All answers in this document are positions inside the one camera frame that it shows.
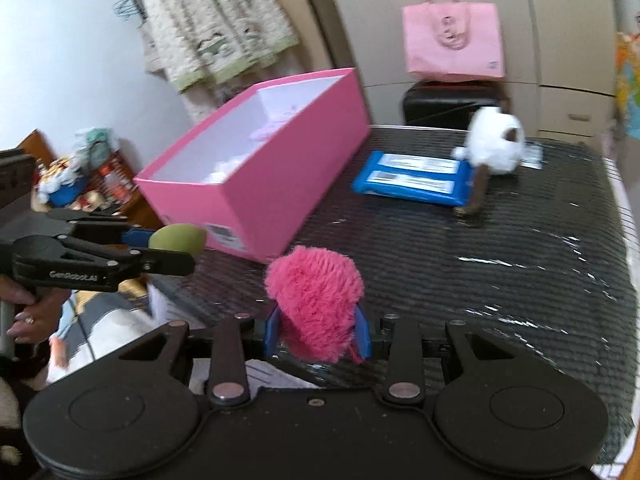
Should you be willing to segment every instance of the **metal bolt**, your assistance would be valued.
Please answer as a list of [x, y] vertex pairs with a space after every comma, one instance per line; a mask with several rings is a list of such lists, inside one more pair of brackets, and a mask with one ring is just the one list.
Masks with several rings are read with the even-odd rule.
[[396, 399], [413, 399], [420, 395], [420, 386], [413, 383], [396, 383], [389, 386], [389, 394]]
[[213, 394], [220, 400], [237, 399], [244, 394], [244, 386], [238, 383], [220, 383], [213, 387]]

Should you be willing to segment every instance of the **pink box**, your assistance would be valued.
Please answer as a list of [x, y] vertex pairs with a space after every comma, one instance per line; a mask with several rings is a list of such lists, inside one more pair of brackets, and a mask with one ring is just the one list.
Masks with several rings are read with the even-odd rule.
[[[265, 142], [259, 132], [275, 133]], [[252, 86], [135, 178], [165, 223], [207, 229], [207, 245], [258, 262], [280, 256], [364, 139], [369, 120], [354, 69]], [[219, 162], [247, 157], [220, 184]]]

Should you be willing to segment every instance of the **blue package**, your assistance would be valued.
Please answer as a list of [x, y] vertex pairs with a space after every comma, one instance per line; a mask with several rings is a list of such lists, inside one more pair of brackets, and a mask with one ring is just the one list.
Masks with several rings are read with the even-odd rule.
[[352, 187], [361, 194], [462, 207], [470, 197], [472, 173], [466, 160], [373, 152]]

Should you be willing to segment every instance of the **pink fluffy ball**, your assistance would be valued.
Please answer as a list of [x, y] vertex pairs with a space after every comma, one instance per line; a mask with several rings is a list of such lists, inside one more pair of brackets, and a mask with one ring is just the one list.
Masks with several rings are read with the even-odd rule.
[[364, 293], [353, 260], [297, 246], [269, 265], [264, 283], [282, 313], [281, 339], [297, 357], [335, 363], [351, 347], [355, 307]]

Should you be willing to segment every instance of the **green sponge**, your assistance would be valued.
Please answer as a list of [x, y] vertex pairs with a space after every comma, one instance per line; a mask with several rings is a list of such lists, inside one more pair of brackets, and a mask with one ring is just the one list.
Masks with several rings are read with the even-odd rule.
[[207, 241], [207, 232], [192, 224], [172, 224], [156, 231], [149, 238], [149, 249], [180, 251], [198, 258]]

